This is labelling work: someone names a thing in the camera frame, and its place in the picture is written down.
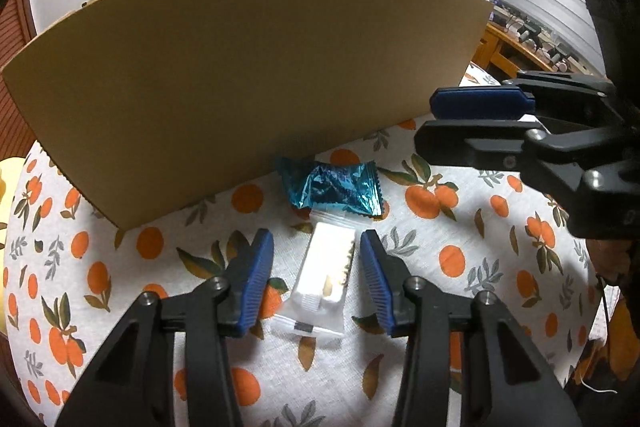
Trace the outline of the small white snack packet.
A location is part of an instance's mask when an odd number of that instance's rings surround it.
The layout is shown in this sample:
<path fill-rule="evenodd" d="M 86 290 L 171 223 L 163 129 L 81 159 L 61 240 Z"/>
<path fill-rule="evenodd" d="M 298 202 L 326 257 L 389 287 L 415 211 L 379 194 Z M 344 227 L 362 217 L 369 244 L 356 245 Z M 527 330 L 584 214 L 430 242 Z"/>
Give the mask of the small white snack packet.
<path fill-rule="evenodd" d="M 347 212 L 314 210 L 312 233 L 292 293 L 274 314 L 286 335 L 324 341 L 344 335 L 344 306 L 362 220 Z"/>

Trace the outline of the teal foil candy packet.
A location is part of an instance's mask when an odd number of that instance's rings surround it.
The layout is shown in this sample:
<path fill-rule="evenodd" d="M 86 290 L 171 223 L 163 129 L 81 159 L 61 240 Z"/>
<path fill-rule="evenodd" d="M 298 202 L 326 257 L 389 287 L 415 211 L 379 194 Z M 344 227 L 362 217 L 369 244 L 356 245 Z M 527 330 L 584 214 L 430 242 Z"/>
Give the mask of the teal foil candy packet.
<path fill-rule="evenodd" d="M 297 209 L 345 211 L 370 218 L 384 213 L 374 161 L 337 166 L 282 157 L 277 162 L 277 173 L 288 202 Z"/>

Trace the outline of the wooden sideboard cabinet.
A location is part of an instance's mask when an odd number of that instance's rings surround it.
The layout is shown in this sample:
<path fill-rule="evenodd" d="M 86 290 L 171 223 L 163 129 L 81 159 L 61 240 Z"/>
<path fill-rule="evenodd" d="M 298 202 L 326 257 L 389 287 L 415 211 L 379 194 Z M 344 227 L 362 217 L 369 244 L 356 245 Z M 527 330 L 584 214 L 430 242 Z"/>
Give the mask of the wooden sideboard cabinet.
<path fill-rule="evenodd" d="M 529 51 L 501 27 L 491 22 L 485 27 L 480 44 L 472 57 L 472 62 L 497 80 L 515 78 L 521 70 L 524 72 L 530 70 L 552 71 L 552 68 L 532 51 Z"/>

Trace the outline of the orange-print white bedsheet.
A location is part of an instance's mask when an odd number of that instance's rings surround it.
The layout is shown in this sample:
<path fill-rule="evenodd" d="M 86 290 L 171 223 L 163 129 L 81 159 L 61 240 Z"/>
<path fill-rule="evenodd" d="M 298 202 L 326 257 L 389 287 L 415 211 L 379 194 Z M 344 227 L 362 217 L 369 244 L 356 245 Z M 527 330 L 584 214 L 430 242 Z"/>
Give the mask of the orange-print white bedsheet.
<path fill-rule="evenodd" d="M 369 222 L 383 247 L 443 291 L 492 291 L 566 384 L 594 340 L 601 291 L 586 244 L 566 212 L 518 174 L 430 164 L 414 150 L 414 117 L 319 155 L 327 164 L 374 162 L 384 197 Z M 1 169 L 6 191 L 3 268 L 6 330 L 28 406 L 48 426 L 70 404 L 83 426 L 128 426 L 130 410 L 77 385 L 134 299 L 186 294 L 228 267 L 259 230 L 273 237 L 257 317 L 228 342 L 247 426 L 387 426 L 406 343 L 378 323 L 353 265 L 337 291 L 344 332 L 324 339 L 288 331 L 282 315 L 309 298 L 325 306 L 335 255 L 309 257 L 317 218 L 293 207 L 277 173 L 250 180 L 129 231 L 81 196 L 34 144 Z"/>

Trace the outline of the brown cardboard box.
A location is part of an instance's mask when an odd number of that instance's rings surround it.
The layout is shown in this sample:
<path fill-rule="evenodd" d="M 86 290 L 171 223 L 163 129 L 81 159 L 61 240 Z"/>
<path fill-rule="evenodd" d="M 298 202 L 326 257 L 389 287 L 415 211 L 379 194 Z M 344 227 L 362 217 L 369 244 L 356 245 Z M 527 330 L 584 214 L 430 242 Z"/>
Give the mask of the brown cardboard box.
<path fill-rule="evenodd" d="M 487 0 L 91 0 L 6 65 L 26 121 L 113 225 L 145 225 L 423 116 Z"/>

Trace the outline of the brown louvred wardrobe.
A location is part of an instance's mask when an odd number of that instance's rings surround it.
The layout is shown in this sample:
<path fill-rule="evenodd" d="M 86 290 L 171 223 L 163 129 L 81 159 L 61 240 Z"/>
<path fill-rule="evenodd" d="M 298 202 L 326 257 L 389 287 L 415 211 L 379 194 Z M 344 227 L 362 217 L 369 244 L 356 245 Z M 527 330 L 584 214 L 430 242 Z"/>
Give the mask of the brown louvred wardrobe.
<path fill-rule="evenodd" d="M 25 157 L 35 135 L 26 121 L 17 87 L 6 79 L 6 65 L 37 35 L 30 0 L 6 0 L 1 8 L 1 159 Z"/>

